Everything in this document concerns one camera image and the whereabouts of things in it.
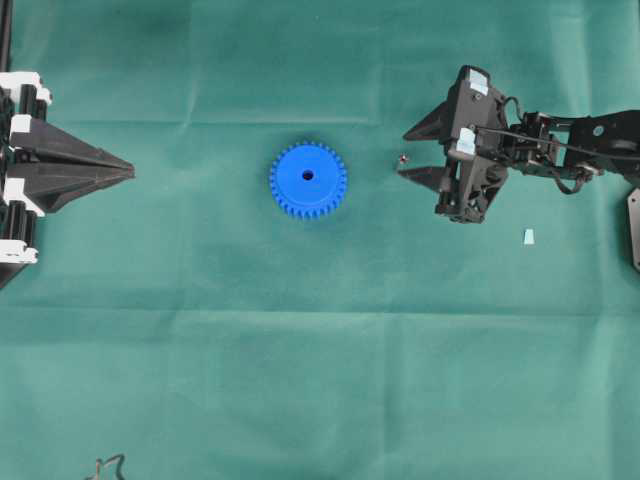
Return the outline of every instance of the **blue gear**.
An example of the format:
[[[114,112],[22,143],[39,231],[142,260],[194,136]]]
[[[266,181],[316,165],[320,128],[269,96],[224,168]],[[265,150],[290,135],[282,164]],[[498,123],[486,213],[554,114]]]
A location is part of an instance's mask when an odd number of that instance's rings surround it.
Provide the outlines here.
[[[317,218],[338,208],[347,191],[347,170],[329,147],[303,142],[285,149],[271,167],[271,194],[289,215]]]

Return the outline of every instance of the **black cable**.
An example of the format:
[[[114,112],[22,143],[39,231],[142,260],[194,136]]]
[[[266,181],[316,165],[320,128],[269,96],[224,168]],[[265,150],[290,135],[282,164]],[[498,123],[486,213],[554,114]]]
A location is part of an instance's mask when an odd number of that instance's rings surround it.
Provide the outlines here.
[[[498,151],[492,151],[491,154],[496,157],[500,157],[502,160],[506,160],[507,162],[509,162],[509,165],[513,165],[517,163],[516,159],[511,158],[509,155],[506,155],[504,153],[501,153]],[[558,171],[558,168],[555,165],[547,165],[545,166],[545,169],[547,169],[551,173],[551,177],[556,182],[558,189],[565,195],[573,195],[574,193],[578,193],[580,190],[582,190],[583,185],[587,182],[590,182],[591,178],[593,177],[593,175],[589,175],[589,174],[587,175],[580,174],[575,178],[576,183],[574,187],[569,188],[562,181],[562,177],[560,177],[560,172]]]
[[[516,106],[516,115],[518,116],[518,120],[520,120],[521,122],[524,122],[524,116],[522,115],[522,110],[520,110],[520,100],[518,100],[517,97],[507,97],[504,101],[504,103],[502,104],[502,111],[504,113],[504,111],[507,109],[507,105],[509,104],[509,102],[513,102]]]
[[[477,130],[483,130],[485,132],[490,132],[490,133],[497,133],[498,135],[503,135],[505,137],[513,137],[513,138],[519,138],[521,140],[526,140],[529,142],[536,142],[536,143],[544,143],[547,145],[555,145],[556,147],[560,147],[560,148],[566,148],[567,150],[573,150],[574,152],[579,152],[579,153],[584,153],[585,155],[592,155],[592,156],[603,156],[603,157],[607,157],[610,158],[612,160],[635,160],[635,161],[640,161],[640,157],[634,157],[632,155],[611,155],[608,153],[602,153],[602,152],[596,152],[595,150],[587,150],[584,148],[580,148],[580,147],[575,147],[573,145],[570,145],[568,143],[561,143],[561,142],[556,142],[555,140],[544,140],[542,138],[535,138],[535,137],[529,137],[528,135],[521,135],[519,133],[513,133],[513,132],[509,132],[507,130],[501,130],[499,128],[489,128],[489,127],[475,127]]]

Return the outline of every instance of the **gear teeth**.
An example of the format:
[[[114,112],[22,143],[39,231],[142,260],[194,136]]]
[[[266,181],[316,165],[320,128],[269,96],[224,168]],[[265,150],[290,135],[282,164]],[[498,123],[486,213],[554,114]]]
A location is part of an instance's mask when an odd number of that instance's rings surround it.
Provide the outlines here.
[[[312,207],[292,204],[290,203],[290,199],[288,199],[281,190],[282,187],[278,185],[278,182],[276,181],[278,176],[278,167],[281,162],[290,152],[300,146],[314,146],[323,149],[335,161],[336,167],[338,168],[338,184],[336,185],[335,190],[331,193],[331,196],[323,204]],[[277,158],[271,163],[269,173],[271,195],[278,206],[290,217],[299,218],[301,220],[313,220],[329,215],[340,207],[347,190],[348,172],[344,162],[342,161],[342,157],[338,155],[335,150],[322,142],[301,140],[290,145],[277,155]]]

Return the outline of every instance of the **small screw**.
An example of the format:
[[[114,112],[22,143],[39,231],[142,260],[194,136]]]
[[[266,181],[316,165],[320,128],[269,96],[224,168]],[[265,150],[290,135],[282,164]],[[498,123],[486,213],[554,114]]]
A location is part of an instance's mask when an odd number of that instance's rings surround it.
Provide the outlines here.
[[[409,163],[409,157],[403,153],[398,157],[398,165],[396,165],[396,169],[405,166],[407,163]]]

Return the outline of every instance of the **green tabletop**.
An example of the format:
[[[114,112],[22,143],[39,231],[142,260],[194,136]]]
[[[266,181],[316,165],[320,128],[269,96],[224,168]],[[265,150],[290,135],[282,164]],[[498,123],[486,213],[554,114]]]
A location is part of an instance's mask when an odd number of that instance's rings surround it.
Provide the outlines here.
[[[0,465],[77,479],[640,476],[626,195],[512,172],[482,225],[394,173],[463,64],[525,109],[640,107],[637,1],[22,0],[49,121],[136,165],[0,292]],[[271,198],[323,141],[343,205]],[[524,246],[525,229],[535,245]]]

